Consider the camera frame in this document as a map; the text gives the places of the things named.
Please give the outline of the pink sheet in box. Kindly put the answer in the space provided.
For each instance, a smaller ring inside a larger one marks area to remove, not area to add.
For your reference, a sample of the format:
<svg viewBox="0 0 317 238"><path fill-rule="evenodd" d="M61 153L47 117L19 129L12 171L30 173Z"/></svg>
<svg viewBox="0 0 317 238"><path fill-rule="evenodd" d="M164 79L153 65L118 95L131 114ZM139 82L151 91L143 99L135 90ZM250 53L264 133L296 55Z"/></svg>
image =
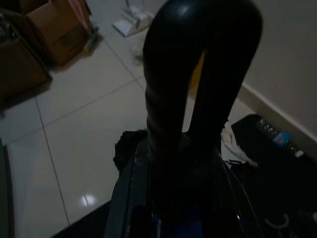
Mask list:
<svg viewBox="0 0 317 238"><path fill-rule="evenodd" d="M78 2L78 0L67 0L70 7L72 8L75 16L77 17L78 21L82 24L82 26L84 27L85 30L89 30L89 26L88 23L84 17L83 14L83 10L81 8L80 3Z"/></svg>

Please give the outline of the black crumpled cloth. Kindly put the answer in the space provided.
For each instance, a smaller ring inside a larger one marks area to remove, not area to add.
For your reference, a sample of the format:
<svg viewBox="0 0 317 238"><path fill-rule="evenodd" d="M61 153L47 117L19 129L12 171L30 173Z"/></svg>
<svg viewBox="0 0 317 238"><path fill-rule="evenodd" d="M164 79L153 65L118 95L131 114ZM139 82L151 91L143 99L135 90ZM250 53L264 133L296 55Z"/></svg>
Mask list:
<svg viewBox="0 0 317 238"><path fill-rule="evenodd" d="M147 136L147 131L125 131L115 144L115 156L113 162L121 174L131 158L134 158L137 146Z"/></svg>

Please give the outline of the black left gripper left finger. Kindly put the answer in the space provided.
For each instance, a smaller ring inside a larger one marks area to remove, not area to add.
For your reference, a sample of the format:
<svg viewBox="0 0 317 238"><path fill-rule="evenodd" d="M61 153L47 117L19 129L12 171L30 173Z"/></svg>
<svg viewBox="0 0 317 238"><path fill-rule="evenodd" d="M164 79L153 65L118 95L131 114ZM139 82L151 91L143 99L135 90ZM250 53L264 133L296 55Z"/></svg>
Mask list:
<svg viewBox="0 0 317 238"><path fill-rule="evenodd" d="M167 159L179 146L189 82L203 50L210 0L168 0L146 35L143 57L149 148Z"/></svg>

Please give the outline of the white crumpled cloth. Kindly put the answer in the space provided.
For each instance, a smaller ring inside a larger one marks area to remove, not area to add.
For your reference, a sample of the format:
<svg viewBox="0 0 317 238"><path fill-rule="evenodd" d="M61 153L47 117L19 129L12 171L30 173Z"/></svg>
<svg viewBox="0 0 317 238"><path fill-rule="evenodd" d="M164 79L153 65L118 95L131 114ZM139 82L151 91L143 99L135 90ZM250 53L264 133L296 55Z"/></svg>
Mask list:
<svg viewBox="0 0 317 238"><path fill-rule="evenodd" d="M229 122L225 123L221 132L221 157L227 164L248 164L254 168L258 167L258 163L250 159L238 145L235 134Z"/></svg>

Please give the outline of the open brown cardboard box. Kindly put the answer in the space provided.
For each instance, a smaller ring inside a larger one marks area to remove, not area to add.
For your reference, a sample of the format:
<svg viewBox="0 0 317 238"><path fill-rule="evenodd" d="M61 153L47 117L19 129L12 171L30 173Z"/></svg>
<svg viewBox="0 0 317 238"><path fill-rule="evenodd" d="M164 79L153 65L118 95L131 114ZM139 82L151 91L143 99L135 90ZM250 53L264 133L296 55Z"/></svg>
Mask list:
<svg viewBox="0 0 317 238"><path fill-rule="evenodd" d="M90 9L86 0L78 0L91 29ZM48 0L24 15L39 41L40 49L58 66L79 54L88 40L88 31L78 21L67 0Z"/></svg>

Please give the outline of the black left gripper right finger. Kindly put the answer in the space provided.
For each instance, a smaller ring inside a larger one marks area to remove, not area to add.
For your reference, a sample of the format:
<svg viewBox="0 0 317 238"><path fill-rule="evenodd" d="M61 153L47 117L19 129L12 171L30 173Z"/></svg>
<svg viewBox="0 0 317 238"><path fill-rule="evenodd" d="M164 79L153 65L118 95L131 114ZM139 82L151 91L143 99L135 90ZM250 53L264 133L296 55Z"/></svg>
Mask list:
<svg viewBox="0 0 317 238"><path fill-rule="evenodd" d="M204 60L188 137L211 156L258 48L263 20L252 0L216 0L207 21Z"/></svg>

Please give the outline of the blue and white plug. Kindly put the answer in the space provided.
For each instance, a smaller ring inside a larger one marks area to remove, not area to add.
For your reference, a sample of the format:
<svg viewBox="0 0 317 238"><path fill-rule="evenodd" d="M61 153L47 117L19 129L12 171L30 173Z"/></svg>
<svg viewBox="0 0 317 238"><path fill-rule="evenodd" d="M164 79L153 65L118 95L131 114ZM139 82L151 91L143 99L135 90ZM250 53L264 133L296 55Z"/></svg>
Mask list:
<svg viewBox="0 0 317 238"><path fill-rule="evenodd" d="M284 147L286 146L291 139L290 134L287 132L280 132L274 139L273 143L277 145L278 147Z"/></svg>

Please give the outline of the bottle with yellow cap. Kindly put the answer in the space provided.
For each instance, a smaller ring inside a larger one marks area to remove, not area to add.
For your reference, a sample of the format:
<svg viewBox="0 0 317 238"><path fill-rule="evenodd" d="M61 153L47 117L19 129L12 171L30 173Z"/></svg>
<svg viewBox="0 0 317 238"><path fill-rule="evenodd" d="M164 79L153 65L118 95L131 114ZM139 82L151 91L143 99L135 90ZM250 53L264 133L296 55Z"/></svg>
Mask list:
<svg viewBox="0 0 317 238"><path fill-rule="evenodd" d="M88 52L91 50L91 48L94 46L95 42L98 39L98 32L99 32L99 27L97 26L91 30L88 41L83 47L83 51Z"/></svg>

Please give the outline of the yellow broom handle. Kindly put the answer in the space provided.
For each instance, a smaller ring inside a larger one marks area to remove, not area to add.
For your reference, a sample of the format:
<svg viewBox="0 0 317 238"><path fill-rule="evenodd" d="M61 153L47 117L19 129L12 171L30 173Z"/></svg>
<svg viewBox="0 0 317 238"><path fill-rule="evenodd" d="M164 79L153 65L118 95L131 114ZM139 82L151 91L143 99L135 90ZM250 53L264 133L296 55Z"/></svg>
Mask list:
<svg viewBox="0 0 317 238"><path fill-rule="evenodd" d="M190 95L195 95L197 93L201 74L202 74L203 64L204 64L204 58L205 58L205 52L203 51L191 76L191 82L189 86Z"/></svg>

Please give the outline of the white dustpan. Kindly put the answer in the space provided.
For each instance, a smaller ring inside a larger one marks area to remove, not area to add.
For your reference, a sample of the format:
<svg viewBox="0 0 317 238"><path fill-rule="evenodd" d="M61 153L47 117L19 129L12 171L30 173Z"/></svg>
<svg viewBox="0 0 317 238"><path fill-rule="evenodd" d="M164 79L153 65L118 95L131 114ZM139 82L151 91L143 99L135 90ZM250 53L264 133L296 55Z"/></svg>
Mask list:
<svg viewBox="0 0 317 238"><path fill-rule="evenodd" d="M112 27L123 37L127 38L147 29L154 15L144 9L144 0L142 7L139 8L130 3L130 0L124 0L121 7L121 19L112 24Z"/></svg>

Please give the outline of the large brown cardboard box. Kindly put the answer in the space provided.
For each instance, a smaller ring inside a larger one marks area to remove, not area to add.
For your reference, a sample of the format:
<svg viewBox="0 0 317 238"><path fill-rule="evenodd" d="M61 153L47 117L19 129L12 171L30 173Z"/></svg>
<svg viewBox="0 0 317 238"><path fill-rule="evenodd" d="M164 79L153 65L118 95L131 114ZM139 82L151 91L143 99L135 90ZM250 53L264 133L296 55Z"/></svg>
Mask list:
<svg viewBox="0 0 317 238"><path fill-rule="evenodd" d="M52 80L48 62L26 16L0 8L0 111Z"/></svg>

